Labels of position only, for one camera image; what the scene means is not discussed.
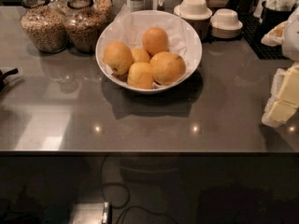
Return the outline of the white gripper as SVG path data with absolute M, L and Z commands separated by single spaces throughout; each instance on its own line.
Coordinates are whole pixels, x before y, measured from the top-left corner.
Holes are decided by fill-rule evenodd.
M 299 7 L 286 21 L 265 34 L 261 43 L 268 47 L 280 45 L 282 54 L 296 62 L 287 70 L 279 68 L 272 81 L 262 123 L 276 128 L 284 125 L 299 109 Z

